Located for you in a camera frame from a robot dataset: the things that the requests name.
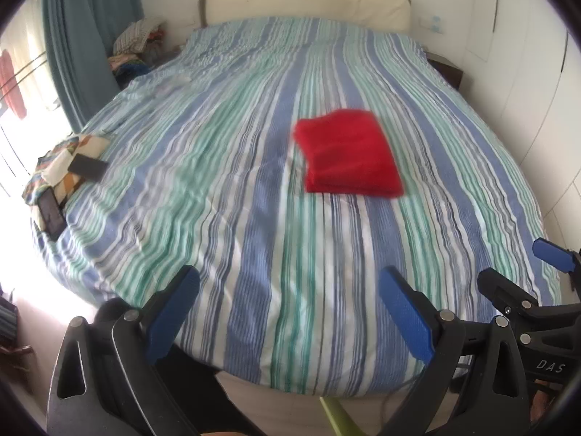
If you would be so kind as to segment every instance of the colorful fabric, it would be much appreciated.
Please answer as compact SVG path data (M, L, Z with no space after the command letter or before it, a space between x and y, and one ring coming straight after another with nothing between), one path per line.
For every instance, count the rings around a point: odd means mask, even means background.
M0 91L2 96L0 98L4 98L4 102L12 112L20 120L24 120L27 113L26 107L24 106L24 99L22 98L18 81L14 75L12 58L6 49L0 55L0 87L2 87Z
M307 160L307 192L403 195L389 144L373 113L343 109L299 120L294 139Z
M68 151L70 158L76 153L84 154L89 157L98 158L104 149L109 145L109 140L105 138L98 138L90 135L72 136L58 143L45 156L40 157L37 162L34 174L26 184L22 198L27 205L34 206L38 198L42 195L44 190L50 186L54 187L54 196L59 204L62 204L79 188L82 179L71 172L63 173L58 183L49 183L46 181L46 172L50 172L50 168L55 161L62 157L64 150Z
M138 57L136 54L120 54L118 56L108 57L107 60L109 61L109 67L111 68L111 72L114 72L125 62L129 62L130 60L134 60L137 58Z
M149 74L151 69L140 59L130 60L120 65L113 73L115 80L121 87L125 89L135 78Z
M345 107L377 116L401 198L304 191L293 128ZM521 171L409 37L309 18L194 31L85 132L114 133L110 166L69 200L58 241L36 234L48 268L86 299L143 306L193 265L176 343L251 382L362 395L419 372L378 297L388 265L461 319L495 314L476 290L486 267L559 302Z
M156 33L163 22L163 18L153 17L131 23L113 44L113 55L118 56L129 52L141 54L145 49L150 33Z

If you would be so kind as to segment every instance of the headboard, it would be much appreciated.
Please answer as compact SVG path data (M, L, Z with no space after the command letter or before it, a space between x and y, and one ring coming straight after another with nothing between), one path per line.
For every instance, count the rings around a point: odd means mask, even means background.
M262 16L319 17L408 33L410 0L199 0L202 27Z

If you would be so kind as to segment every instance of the black phone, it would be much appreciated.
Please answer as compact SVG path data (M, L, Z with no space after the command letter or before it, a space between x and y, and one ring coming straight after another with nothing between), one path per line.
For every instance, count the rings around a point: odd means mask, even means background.
M67 227L67 221L56 201L52 187L44 190L38 197L37 206L48 236L51 240L56 241Z
M93 159L83 154L75 154L69 165L69 172L80 175L86 180L101 182L108 166L109 163L105 161Z

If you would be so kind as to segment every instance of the blue and green striped bedding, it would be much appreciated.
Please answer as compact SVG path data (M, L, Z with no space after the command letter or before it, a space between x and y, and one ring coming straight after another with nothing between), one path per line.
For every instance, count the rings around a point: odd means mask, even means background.
M402 198L304 192L293 126L340 107L377 115ZM378 299L388 265L463 319L492 318L475 283L490 266L559 300L531 252L543 226L525 179L409 37L307 18L197 30L85 132L111 139L110 167L57 242L36 235L48 268L87 299L141 306L195 266L177 343L251 382L361 395L417 372Z

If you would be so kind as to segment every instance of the red towel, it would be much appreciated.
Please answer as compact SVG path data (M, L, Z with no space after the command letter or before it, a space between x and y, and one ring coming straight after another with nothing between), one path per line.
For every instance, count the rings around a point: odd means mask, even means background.
M294 139L307 159L307 192L403 195L389 144L373 113L344 109L299 120Z

